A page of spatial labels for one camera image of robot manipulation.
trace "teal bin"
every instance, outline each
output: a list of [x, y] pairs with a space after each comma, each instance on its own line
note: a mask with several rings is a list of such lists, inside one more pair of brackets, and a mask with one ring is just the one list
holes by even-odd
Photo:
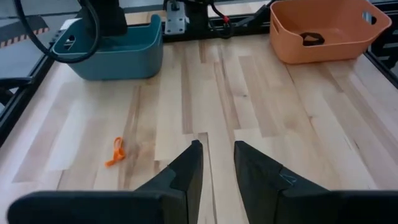
[[[53, 51], [60, 57], [75, 58], [89, 51], [93, 42], [79, 20], [62, 34]], [[148, 26], [129, 27], [124, 36], [103, 37], [92, 57], [69, 66], [85, 80], [136, 79], [156, 75], [162, 59], [162, 20], [153, 15]]]

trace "wooden table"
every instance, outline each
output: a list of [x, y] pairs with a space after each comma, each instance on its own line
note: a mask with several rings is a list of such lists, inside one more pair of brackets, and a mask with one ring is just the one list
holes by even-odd
[[[107, 169], [118, 136], [127, 158]], [[285, 65], [257, 35], [167, 44], [149, 80], [88, 82], [56, 63], [0, 150], [2, 221], [35, 190], [134, 190], [196, 138], [205, 147], [199, 223], [247, 223], [235, 140], [328, 189], [398, 188], [397, 90], [364, 56]]]

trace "orange plastic basket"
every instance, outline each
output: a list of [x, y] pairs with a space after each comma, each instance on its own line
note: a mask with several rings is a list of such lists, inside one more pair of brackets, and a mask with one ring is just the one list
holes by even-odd
[[[372, 16], [372, 24], [364, 15]], [[389, 26], [391, 19], [366, 0], [286, 0], [271, 5], [271, 44], [286, 63], [356, 58]]]

